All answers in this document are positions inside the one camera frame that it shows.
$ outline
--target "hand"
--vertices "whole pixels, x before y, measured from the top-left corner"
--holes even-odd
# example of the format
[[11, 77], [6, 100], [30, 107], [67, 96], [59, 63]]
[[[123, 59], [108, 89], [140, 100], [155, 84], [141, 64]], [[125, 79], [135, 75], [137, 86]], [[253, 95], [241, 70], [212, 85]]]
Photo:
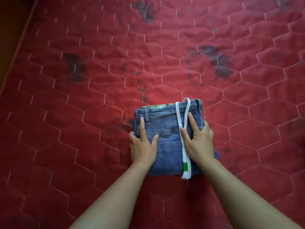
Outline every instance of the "hand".
[[196, 162], [197, 165], [205, 166], [207, 162], [214, 160], [214, 146], [212, 142], [214, 132], [210, 129], [209, 124], [206, 121], [204, 121], [203, 130], [200, 131], [190, 112], [188, 117], [193, 129], [193, 139], [190, 139], [188, 132], [184, 128], [180, 128], [184, 139], [185, 149], [189, 157]]
[[155, 135], [152, 139], [152, 144], [148, 141], [145, 132], [144, 119], [140, 119], [140, 138], [135, 136], [135, 132], [129, 134], [130, 157], [133, 164], [142, 165], [147, 171], [154, 163], [157, 154], [157, 142], [159, 135]]

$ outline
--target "forearm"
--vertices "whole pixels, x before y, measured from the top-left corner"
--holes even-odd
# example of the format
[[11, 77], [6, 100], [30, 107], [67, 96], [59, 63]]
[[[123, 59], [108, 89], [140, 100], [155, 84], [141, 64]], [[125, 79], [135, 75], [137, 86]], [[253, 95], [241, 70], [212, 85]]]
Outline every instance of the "forearm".
[[301, 228], [232, 175], [216, 159], [200, 166], [234, 228]]
[[131, 167], [109, 187], [70, 229], [128, 228], [139, 190], [148, 169], [139, 164]]

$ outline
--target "blue denim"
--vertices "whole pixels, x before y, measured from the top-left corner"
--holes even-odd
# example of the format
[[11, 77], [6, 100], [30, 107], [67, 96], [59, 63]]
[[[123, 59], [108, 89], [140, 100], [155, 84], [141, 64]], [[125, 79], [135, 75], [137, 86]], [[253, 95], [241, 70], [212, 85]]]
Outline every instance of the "blue denim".
[[[181, 119], [184, 119], [187, 102], [179, 103]], [[203, 119], [201, 117], [202, 103], [199, 99], [191, 100], [189, 112], [195, 118], [200, 130], [203, 129]], [[148, 175], [182, 175], [182, 143], [179, 134], [179, 126], [175, 104], [163, 108], [142, 107], [135, 110], [135, 135], [140, 137], [140, 118], [144, 118], [145, 131], [149, 142], [152, 142], [154, 135], [158, 134], [157, 155], [154, 164], [151, 166]], [[193, 138], [193, 131], [188, 121], [187, 132]], [[214, 150], [214, 156], [219, 158], [219, 154]], [[191, 160], [192, 175], [201, 174], [201, 169]]]

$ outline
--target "red fabric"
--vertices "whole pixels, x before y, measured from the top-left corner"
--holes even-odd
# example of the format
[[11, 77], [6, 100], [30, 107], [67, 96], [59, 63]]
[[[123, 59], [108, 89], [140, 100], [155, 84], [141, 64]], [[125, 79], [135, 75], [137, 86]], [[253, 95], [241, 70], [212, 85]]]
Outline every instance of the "red fabric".
[[[131, 164], [134, 109], [199, 98], [220, 162], [305, 227], [304, 0], [39, 0], [0, 98], [1, 228], [68, 228]], [[205, 176], [130, 228], [230, 228]]]

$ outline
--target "green stripe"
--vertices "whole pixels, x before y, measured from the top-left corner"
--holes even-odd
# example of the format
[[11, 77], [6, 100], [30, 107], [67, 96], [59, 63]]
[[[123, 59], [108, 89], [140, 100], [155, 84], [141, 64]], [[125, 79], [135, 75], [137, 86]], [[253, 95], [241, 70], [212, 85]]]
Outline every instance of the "green stripe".
[[187, 171], [188, 170], [188, 164], [187, 163], [183, 163], [183, 171]]

